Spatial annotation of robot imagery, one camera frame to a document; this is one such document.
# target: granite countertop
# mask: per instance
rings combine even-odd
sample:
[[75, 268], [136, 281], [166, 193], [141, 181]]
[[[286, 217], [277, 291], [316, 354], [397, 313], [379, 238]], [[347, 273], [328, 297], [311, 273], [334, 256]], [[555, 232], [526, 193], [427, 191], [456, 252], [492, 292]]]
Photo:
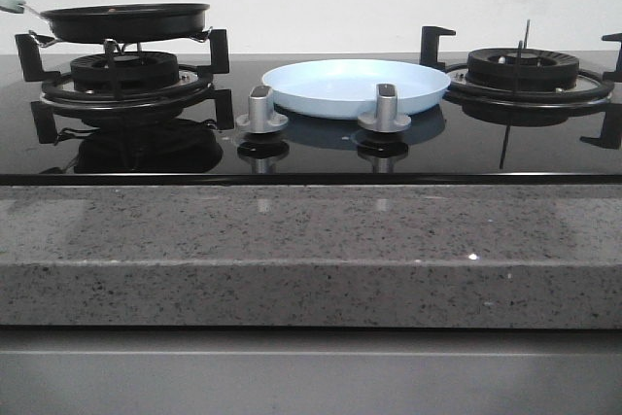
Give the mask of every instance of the granite countertop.
[[622, 187], [0, 187], [0, 325], [622, 328]]

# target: burner ring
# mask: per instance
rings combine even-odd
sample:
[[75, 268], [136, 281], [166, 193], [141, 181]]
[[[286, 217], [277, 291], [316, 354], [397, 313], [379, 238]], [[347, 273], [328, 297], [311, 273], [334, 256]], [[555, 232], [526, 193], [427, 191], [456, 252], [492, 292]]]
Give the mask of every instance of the burner ring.
[[[447, 67], [446, 72], [456, 72], [467, 69], [467, 65], [460, 63]], [[462, 84], [452, 80], [449, 85], [447, 97], [466, 96], [469, 99], [481, 99], [485, 101], [499, 100], [506, 106], [531, 107], [531, 108], [584, 108], [598, 106], [606, 102], [606, 99], [614, 88], [614, 83], [603, 81], [597, 73], [587, 70], [579, 70], [578, 77], [594, 83], [589, 89], [568, 90], [564, 92], [542, 91], [518, 91], [516, 93], [507, 89], [494, 89], [473, 84]]]
[[480, 49], [468, 53], [466, 80], [480, 86], [520, 91], [555, 91], [574, 86], [578, 58], [567, 53], [525, 49], [520, 64], [518, 50]]
[[[179, 69], [181, 71], [197, 73], [197, 68], [189, 65], [180, 65]], [[41, 84], [43, 97], [50, 101], [65, 100], [67, 102], [74, 103], [75, 106], [82, 106], [83, 108], [87, 108], [90, 105], [95, 110], [96, 107], [101, 107], [102, 104], [107, 104], [109, 106], [112, 105], [117, 108], [125, 104], [129, 106], [131, 103], [135, 103], [137, 101], [154, 101], [159, 98], [171, 98], [174, 96], [189, 94], [191, 91], [198, 89], [212, 88], [211, 76], [197, 76], [197, 79], [191, 83], [179, 86], [168, 86], [149, 92], [135, 93], [128, 96], [127, 99], [119, 101], [115, 99], [115, 96], [112, 93], [90, 94], [86, 92], [66, 90], [60, 87], [66, 83], [69, 83], [71, 80], [72, 76], [70, 73], [62, 74], [51, 80], [45, 80]]]
[[205, 99], [209, 99], [212, 94], [212, 89], [196, 89], [191, 93], [188, 93], [181, 97], [160, 98], [158, 100], [143, 100], [143, 101], [123, 101], [121, 105], [110, 104], [106, 102], [93, 102], [90, 105], [85, 105], [83, 102], [67, 99], [48, 99], [46, 96], [41, 96], [41, 102], [54, 108], [54, 111], [58, 114], [64, 112], [67, 117], [79, 117], [79, 116], [94, 116], [94, 115], [114, 115], [114, 114], [126, 114], [137, 113], [146, 111], [149, 112], [153, 109], [163, 108], [185, 108], [201, 102]]

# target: black glass cooktop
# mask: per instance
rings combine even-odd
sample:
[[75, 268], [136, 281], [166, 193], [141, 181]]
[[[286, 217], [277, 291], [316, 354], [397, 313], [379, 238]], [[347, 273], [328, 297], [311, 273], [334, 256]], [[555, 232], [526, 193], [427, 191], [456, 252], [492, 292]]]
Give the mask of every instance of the black glass cooktop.
[[[615, 62], [614, 52], [578, 56], [581, 68], [599, 73]], [[70, 58], [44, 63], [67, 71]], [[129, 131], [59, 115], [51, 125], [45, 106], [32, 104], [41, 84], [23, 81], [16, 56], [0, 56], [0, 184], [622, 182], [621, 85], [611, 104], [588, 111], [521, 113], [443, 100], [413, 116], [398, 138], [281, 109], [290, 124], [277, 135], [249, 138], [234, 128], [264, 72], [309, 58], [235, 56], [231, 72], [214, 81], [216, 89], [231, 89], [232, 112], [217, 115], [208, 99], [172, 120]]]

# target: silver knob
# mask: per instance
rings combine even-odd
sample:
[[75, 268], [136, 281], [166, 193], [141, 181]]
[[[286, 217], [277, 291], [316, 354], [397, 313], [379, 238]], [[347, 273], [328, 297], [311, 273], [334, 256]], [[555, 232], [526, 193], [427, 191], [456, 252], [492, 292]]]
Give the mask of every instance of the silver knob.
[[379, 133], [398, 133], [410, 126], [406, 114], [397, 113], [397, 92], [394, 85], [381, 84], [376, 88], [375, 112], [363, 112], [359, 115], [359, 125], [365, 130]]
[[288, 124], [288, 118], [274, 110], [270, 86], [255, 86], [249, 96], [249, 113], [235, 121], [242, 131], [256, 134], [273, 133]]

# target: black pan support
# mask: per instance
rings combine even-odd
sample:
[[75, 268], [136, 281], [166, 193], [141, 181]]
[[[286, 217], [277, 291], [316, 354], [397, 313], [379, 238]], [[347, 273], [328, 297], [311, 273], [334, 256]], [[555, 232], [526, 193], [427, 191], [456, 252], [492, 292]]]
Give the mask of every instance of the black pan support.
[[604, 72], [603, 80], [610, 80], [612, 82], [622, 83], [622, 33], [607, 34], [603, 36], [603, 41], [611, 41], [620, 43], [620, 53], [618, 54], [618, 61], [615, 64], [615, 70], [613, 72]]
[[620, 105], [611, 104], [606, 107], [600, 136], [581, 136], [580, 140], [599, 148], [619, 150], [622, 147], [622, 109]]
[[[196, 41], [210, 43], [210, 65], [200, 65], [197, 67], [197, 73], [200, 78], [210, 78], [216, 74], [224, 74], [229, 72], [229, 50], [225, 29], [210, 29], [202, 33], [197, 33], [190, 37]], [[47, 79], [54, 79], [60, 76], [57, 71], [45, 71], [41, 56], [39, 54], [39, 43], [46, 43], [49, 38], [46, 36], [38, 36], [34, 33], [17, 34], [16, 44], [19, 61], [23, 78], [27, 82], [42, 82]], [[104, 51], [107, 55], [114, 53], [116, 47], [114, 42], [106, 42]], [[116, 71], [114, 60], [111, 60], [111, 82], [113, 90], [118, 100], [122, 100], [118, 83], [115, 81]]]
[[445, 70], [445, 63], [438, 61], [438, 43], [441, 36], [456, 36], [456, 31], [440, 26], [423, 26], [421, 28], [421, 56], [419, 65]]

